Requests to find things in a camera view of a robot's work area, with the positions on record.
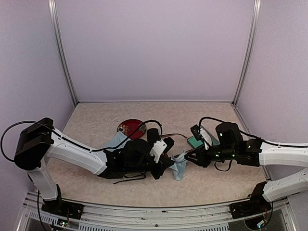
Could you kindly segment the grey green glasses case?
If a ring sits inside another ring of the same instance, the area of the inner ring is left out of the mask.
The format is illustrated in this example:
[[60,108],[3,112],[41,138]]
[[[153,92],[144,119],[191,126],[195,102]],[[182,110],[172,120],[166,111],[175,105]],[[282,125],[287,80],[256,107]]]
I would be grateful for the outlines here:
[[[206,128],[204,128],[203,126],[201,126],[201,128],[204,129],[204,130],[208,133],[208,135],[209,135],[210,138],[211,138],[211,141],[212,141],[212,144],[213,144],[213,145],[218,145],[218,144],[219,144],[219,141],[216,139],[216,137],[215,137],[212,133],[210,133],[210,132],[209,132]],[[198,148],[198,147],[200,147],[200,146],[203,145],[203,142],[202,142],[201,140],[197,141],[196,138],[195,138],[194,136],[189,137],[186,141],[187,141],[187,143],[188,143],[193,149]]]

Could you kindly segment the light blue cleaning cloth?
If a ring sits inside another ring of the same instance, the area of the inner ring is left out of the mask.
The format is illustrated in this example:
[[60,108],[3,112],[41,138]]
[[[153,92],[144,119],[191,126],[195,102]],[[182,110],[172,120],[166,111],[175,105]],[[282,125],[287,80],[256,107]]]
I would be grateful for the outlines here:
[[180,181],[183,179],[185,173],[187,160],[185,159],[186,152],[182,152],[179,155],[172,156],[171,160],[174,164],[169,168],[172,170],[175,180]]

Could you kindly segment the brown frame sunglasses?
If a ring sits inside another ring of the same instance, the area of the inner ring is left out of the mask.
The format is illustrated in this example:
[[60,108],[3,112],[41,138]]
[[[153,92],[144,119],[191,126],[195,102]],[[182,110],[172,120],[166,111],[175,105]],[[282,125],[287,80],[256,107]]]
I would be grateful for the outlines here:
[[180,133],[169,133],[169,134],[163,134],[162,137],[172,137],[172,136],[181,136],[185,139],[187,139],[188,137],[183,135],[183,134],[180,134]]

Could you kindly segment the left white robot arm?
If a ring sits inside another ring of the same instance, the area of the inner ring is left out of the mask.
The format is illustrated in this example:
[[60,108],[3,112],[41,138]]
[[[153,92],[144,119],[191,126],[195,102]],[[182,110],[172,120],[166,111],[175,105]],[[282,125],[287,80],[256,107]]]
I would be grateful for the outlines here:
[[167,152],[174,145],[171,138],[143,140],[125,137],[114,147],[93,149],[70,139],[53,126],[53,120],[31,121],[19,137],[14,163],[27,171],[44,201],[57,214],[67,210],[61,190],[45,169],[44,157],[59,159],[81,167],[104,179],[129,181],[151,173],[159,179],[174,164]]

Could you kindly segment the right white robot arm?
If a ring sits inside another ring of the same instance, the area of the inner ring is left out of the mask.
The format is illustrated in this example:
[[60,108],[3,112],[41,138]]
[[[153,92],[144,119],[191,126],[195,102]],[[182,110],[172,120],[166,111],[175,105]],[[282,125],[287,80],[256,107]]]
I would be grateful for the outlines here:
[[212,162],[234,160],[237,164],[251,167],[282,165],[302,167],[303,170],[275,181],[266,181],[255,186],[246,203],[249,213],[255,214],[265,203],[270,203],[308,189],[307,144],[276,143],[251,136],[244,140],[244,132],[235,123],[223,122],[216,126],[219,144],[214,145],[201,125],[191,127],[191,132],[203,145],[189,151],[185,159],[200,167]]

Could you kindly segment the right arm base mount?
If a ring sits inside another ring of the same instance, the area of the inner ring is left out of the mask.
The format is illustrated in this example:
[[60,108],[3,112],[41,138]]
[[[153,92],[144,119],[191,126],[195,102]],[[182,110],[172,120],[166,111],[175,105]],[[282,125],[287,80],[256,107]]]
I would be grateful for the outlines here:
[[248,200],[229,205],[233,219],[256,215],[272,209],[271,202],[263,197],[265,184],[265,181],[258,183]]

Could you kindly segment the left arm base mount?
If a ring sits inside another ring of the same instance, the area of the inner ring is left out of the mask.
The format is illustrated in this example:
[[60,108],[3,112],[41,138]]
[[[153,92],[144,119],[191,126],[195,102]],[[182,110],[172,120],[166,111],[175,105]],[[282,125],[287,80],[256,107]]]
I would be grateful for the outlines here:
[[57,197],[55,200],[44,200],[42,210],[54,215],[66,217],[67,219],[81,219],[84,210],[84,205],[80,203],[70,202],[62,199],[61,189],[56,185]]

